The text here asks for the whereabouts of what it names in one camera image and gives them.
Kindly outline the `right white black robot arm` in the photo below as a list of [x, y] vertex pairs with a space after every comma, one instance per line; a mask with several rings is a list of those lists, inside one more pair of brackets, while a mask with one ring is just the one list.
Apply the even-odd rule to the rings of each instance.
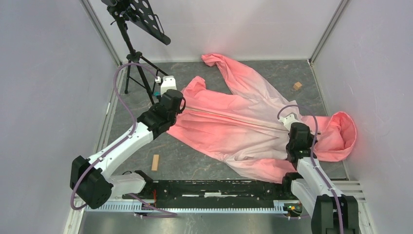
[[286, 173], [281, 192], [288, 199], [297, 197], [311, 217], [314, 234], [358, 234], [358, 202], [345, 195], [328, 178], [314, 154], [316, 137], [301, 122], [287, 123], [287, 160], [296, 172]]

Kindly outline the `black perforated music stand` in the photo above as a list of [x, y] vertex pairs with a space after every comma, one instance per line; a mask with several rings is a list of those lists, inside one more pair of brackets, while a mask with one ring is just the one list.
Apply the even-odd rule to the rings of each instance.
[[162, 42], [169, 45], [171, 39], [165, 34], [159, 17], [153, 12], [149, 1], [147, 0], [102, 0], [107, 7], [107, 11], [113, 17], [121, 36], [126, 43], [129, 54], [126, 56], [127, 62], [139, 63], [141, 60], [155, 69], [155, 75], [159, 73], [167, 75], [166, 72], [145, 58], [140, 51], [136, 51], [131, 43], [127, 32], [127, 22], [130, 21], [140, 29]]

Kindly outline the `pink zip jacket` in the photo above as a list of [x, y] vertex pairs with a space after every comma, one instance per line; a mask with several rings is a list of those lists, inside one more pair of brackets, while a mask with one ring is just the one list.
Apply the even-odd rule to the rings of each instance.
[[295, 113], [318, 132], [314, 148], [318, 160], [342, 161], [353, 150], [357, 129], [347, 113], [302, 116], [296, 101], [284, 98], [253, 68], [214, 53], [202, 55], [202, 60], [220, 70], [230, 94], [207, 89], [200, 76], [183, 89], [186, 108], [168, 133], [191, 148], [243, 177], [281, 183], [295, 168], [287, 160], [289, 131], [278, 115]]

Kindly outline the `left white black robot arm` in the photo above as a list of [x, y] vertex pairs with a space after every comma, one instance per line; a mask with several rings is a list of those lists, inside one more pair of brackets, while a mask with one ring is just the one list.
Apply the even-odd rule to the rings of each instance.
[[142, 113], [121, 137], [100, 152], [72, 161], [70, 187], [84, 207], [97, 209], [109, 199], [126, 194], [140, 198], [152, 195], [153, 185], [139, 173], [113, 175], [115, 170], [143, 146], [151, 143], [176, 123], [185, 109], [184, 95], [178, 90], [167, 90], [160, 101]]

